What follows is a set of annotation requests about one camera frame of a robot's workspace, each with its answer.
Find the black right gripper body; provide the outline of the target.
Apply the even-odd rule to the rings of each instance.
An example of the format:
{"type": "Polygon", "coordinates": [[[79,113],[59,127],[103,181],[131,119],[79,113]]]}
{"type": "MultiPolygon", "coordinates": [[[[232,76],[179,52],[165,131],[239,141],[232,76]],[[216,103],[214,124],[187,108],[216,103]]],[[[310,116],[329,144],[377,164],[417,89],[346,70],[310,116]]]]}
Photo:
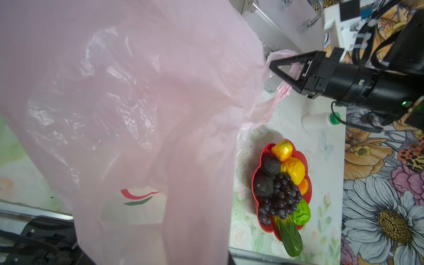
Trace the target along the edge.
{"type": "Polygon", "coordinates": [[[306,59],[299,77],[302,95],[391,116],[406,114],[424,95],[424,81],[419,77],[346,64],[339,61],[340,55],[336,51],[326,57],[317,51],[306,59]]]}

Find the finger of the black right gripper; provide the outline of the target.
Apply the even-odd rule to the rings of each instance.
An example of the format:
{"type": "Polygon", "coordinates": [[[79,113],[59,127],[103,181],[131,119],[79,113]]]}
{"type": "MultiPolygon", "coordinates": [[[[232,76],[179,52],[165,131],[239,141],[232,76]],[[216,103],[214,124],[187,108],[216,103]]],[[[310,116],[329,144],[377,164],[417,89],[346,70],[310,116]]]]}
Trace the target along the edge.
{"type": "Polygon", "coordinates": [[[269,69],[292,87],[297,93],[302,93],[314,66],[315,53],[276,59],[270,62],[269,69]]]}

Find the yellow orange mango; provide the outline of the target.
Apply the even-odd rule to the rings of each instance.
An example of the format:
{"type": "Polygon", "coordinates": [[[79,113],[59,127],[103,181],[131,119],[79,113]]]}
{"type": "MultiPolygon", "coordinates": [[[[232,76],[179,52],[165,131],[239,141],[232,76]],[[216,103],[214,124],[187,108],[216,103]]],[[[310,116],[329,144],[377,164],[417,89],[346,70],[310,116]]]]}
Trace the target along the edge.
{"type": "Polygon", "coordinates": [[[271,148],[271,152],[280,162],[284,162],[291,158],[293,146],[289,141],[282,140],[271,148]]]}

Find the pink plastic bag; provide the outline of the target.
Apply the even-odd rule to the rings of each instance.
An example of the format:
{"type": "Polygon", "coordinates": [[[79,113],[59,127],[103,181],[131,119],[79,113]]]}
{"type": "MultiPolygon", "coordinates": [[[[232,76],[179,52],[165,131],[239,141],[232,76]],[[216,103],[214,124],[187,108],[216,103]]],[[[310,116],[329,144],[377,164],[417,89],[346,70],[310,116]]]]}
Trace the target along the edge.
{"type": "Polygon", "coordinates": [[[229,1],[2,1],[1,115],[98,265],[225,265],[271,73],[229,1]],[[111,233],[151,239],[131,253],[111,233]]]}

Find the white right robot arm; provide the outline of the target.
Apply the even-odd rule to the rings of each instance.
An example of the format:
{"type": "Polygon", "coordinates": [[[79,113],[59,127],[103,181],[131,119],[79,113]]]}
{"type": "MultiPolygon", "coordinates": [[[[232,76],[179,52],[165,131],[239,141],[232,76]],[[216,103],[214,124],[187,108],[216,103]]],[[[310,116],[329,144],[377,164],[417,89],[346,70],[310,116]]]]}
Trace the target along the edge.
{"type": "Polygon", "coordinates": [[[424,11],[418,10],[406,27],[382,42],[371,56],[372,67],[340,61],[343,48],[330,56],[313,51],[270,62],[270,70],[297,93],[333,99],[333,105],[357,106],[379,118],[365,127],[339,122],[368,132],[405,117],[405,124],[424,128],[424,11]]]}

